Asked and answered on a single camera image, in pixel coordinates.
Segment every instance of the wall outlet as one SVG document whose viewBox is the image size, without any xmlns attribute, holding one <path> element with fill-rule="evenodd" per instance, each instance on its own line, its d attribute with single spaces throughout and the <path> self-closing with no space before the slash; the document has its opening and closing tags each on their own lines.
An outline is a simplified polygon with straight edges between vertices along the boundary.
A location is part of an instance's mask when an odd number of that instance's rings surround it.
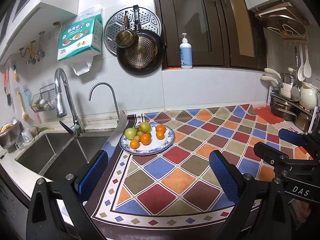
<svg viewBox="0 0 320 240">
<path fill-rule="evenodd" d="M 312 84 L 312 76 L 305 79 L 305 82 Z"/>
<path fill-rule="evenodd" d="M 312 84 L 317 88 L 320 87 L 320 76 L 312 74 Z"/>
</svg>

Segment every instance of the wire basket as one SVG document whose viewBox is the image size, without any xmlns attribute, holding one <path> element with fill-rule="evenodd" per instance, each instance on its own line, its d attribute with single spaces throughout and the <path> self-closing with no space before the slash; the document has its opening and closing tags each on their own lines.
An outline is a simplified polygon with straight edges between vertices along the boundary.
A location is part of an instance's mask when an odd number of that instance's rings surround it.
<svg viewBox="0 0 320 240">
<path fill-rule="evenodd" d="M 56 90 L 54 83 L 40 88 L 40 93 L 32 98 L 31 109 L 37 112 L 54 110 L 56 108 Z"/>
</svg>

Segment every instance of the kitchen sink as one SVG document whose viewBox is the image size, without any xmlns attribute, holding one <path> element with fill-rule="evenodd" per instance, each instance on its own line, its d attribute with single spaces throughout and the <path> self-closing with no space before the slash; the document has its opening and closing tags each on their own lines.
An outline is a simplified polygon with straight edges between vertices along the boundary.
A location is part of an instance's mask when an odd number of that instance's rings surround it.
<svg viewBox="0 0 320 240">
<path fill-rule="evenodd" d="M 112 131 L 87 131 L 82 136 L 46 133 L 16 161 L 48 179 L 64 179 L 89 163 L 111 134 Z"/>
</svg>

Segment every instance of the blue gripper pad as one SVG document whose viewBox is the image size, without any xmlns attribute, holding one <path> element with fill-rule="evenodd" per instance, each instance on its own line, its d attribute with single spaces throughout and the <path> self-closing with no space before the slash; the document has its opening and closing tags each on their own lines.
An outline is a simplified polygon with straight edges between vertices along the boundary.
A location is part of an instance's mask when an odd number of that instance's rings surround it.
<svg viewBox="0 0 320 240">
<path fill-rule="evenodd" d="M 223 161 L 217 155 L 216 150 L 210 153 L 209 164 L 228 200 L 237 204 L 240 199 L 238 184 L 224 165 Z"/>
<path fill-rule="evenodd" d="M 78 186 L 78 199 L 88 201 L 95 187 L 101 179 L 106 167 L 108 166 L 108 154 L 102 151 L 95 163 L 91 166 L 87 174 L 84 176 Z"/>
<path fill-rule="evenodd" d="M 287 129 L 282 128 L 279 131 L 278 136 L 281 140 L 292 143 L 298 147 L 306 145 L 306 141 L 305 141 L 304 136 L 302 134 L 295 133 L 295 132 L 289 131 Z"/>
</svg>

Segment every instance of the faucet handle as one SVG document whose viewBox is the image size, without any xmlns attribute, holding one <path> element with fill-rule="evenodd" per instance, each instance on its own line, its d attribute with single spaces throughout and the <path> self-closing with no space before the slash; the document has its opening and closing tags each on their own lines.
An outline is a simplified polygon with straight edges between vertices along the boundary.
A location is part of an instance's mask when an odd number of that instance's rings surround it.
<svg viewBox="0 0 320 240">
<path fill-rule="evenodd" d="M 77 130 L 79 129 L 79 125 L 78 124 L 74 124 L 73 126 L 69 127 L 67 126 L 63 121 L 59 121 L 59 123 L 61 124 L 61 126 L 71 135 L 75 135 L 75 133 L 77 132 Z"/>
</svg>

